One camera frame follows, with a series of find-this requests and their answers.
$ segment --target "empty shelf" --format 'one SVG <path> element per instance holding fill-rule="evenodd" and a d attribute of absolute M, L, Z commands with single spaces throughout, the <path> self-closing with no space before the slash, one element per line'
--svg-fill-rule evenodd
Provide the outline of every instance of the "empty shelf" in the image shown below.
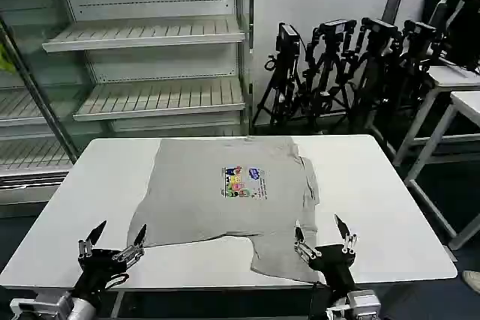
<path fill-rule="evenodd" d="M 95 86 L 77 121 L 230 112 L 245 108 L 239 78 L 174 79 Z"/>
<path fill-rule="evenodd" d="M 46 90 L 50 106 L 59 118 L 68 117 L 77 107 L 80 90 L 75 87 Z M 45 124 L 39 108 L 26 89 L 0 91 L 0 127 Z"/>
<path fill-rule="evenodd" d="M 55 138 L 33 138 L 0 142 L 0 175 L 66 171 L 71 167 Z"/>
<path fill-rule="evenodd" d="M 78 22 L 43 44 L 47 52 L 237 43 L 245 39 L 233 15 Z"/>

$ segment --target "robotic arm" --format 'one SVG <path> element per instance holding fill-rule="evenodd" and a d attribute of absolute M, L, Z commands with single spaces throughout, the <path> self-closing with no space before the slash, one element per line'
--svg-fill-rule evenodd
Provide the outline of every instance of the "robotic arm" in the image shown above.
<path fill-rule="evenodd" d="M 13 299 L 10 308 L 17 319 L 91 320 L 101 307 L 100 295 L 127 281 L 126 271 L 144 255 L 146 225 L 133 245 L 124 250 L 94 249 L 106 221 L 93 229 L 86 240 L 79 241 L 78 262 L 83 272 L 72 291 L 59 299 Z"/>
<path fill-rule="evenodd" d="M 305 243 L 299 222 L 295 228 L 295 251 L 308 266 L 320 271 L 331 289 L 331 299 L 326 309 L 329 320 L 374 320 L 380 314 L 380 301 L 372 290 L 359 290 L 349 267 L 355 261 L 357 235 L 351 234 L 347 225 L 335 215 L 343 244 L 310 247 Z"/>

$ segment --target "black monitor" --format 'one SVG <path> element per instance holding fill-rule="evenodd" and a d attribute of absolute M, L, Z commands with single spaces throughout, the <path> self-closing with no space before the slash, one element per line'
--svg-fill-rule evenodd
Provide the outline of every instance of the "black monitor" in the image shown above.
<path fill-rule="evenodd" d="M 424 0 L 421 21 L 442 31 L 460 0 Z"/>
<path fill-rule="evenodd" d="M 480 59 L 480 0 L 461 1 L 463 6 L 447 29 L 446 58 L 475 70 Z"/>

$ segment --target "glass door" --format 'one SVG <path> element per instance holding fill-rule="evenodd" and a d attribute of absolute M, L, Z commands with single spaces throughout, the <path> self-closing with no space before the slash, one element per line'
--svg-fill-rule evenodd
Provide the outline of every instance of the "glass door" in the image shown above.
<path fill-rule="evenodd" d="M 41 47 L 64 14 L 57 0 L 0 0 L 0 188 L 62 175 L 78 157 L 56 125 L 77 107 L 85 71 Z"/>

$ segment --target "printed graphic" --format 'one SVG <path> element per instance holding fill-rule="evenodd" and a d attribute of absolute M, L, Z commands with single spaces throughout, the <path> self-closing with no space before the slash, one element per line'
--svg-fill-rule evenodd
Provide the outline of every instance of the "printed graphic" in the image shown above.
<path fill-rule="evenodd" d="M 267 199 L 265 172 L 254 167 L 222 168 L 225 198 Z"/>

